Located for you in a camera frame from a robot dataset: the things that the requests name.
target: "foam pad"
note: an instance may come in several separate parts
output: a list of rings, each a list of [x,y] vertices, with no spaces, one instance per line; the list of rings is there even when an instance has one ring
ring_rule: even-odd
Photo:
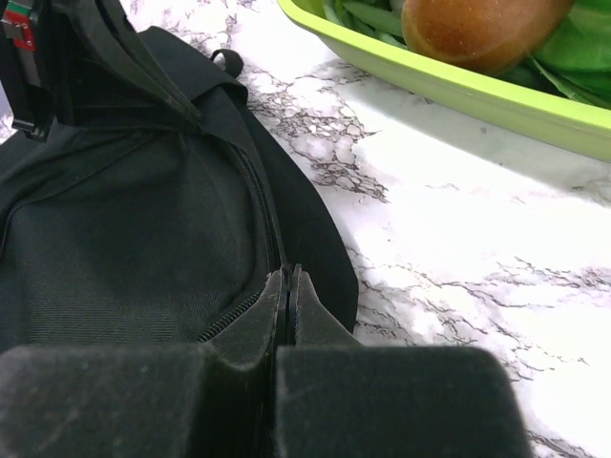
[[[281,348],[276,439],[285,458],[532,456],[502,367],[464,347]]]
[[[16,347],[0,358],[0,454],[187,456],[208,353],[202,345]]]

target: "backpack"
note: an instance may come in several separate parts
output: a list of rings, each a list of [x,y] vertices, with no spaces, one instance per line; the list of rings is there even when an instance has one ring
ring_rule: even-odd
[[[324,203],[235,77],[169,32],[140,39],[201,114],[55,125],[0,146],[0,352],[206,342],[301,264],[348,331],[358,283]]]

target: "marble countertop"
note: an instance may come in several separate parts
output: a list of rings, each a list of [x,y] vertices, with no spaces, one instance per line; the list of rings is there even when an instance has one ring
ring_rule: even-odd
[[[611,164],[369,76],[273,0],[123,4],[138,30],[242,54],[252,110],[346,241],[361,342],[486,348],[514,382],[537,457],[611,457]]]

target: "plastic tray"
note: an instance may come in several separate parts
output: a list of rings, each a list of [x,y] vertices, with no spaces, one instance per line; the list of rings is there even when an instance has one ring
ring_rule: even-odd
[[[611,110],[521,88],[395,48],[325,19],[322,0],[278,0],[298,26],[347,62],[510,131],[611,162]]]

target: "green beans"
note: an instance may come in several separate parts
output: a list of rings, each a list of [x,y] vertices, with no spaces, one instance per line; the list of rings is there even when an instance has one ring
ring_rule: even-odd
[[[335,0],[325,0],[323,2],[323,11],[325,12],[327,20],[337,24],[338,26],[346,26],[340,19],[340,16],[335,9]]]
[[[368,26],[366,23],[364,23],[362,20],[360,20],[358,17],[354,18],[354,25],[356,27],[356,31],[362,33],[363,35],[366,35],[370,38],[375,38],[375,29]]]
[[[406,50],[408,48],[390,33],[386,33],[385,31],[375,31],[375,37],[378,40],[383,41],[389,45],[396,46],[397,48],[401,48],[403,50]]]
[[[382,10],[358,2],[344,2],[344,8],[353,14],[354,17],[378,31],[403,36],[401,18],[388,10]]]

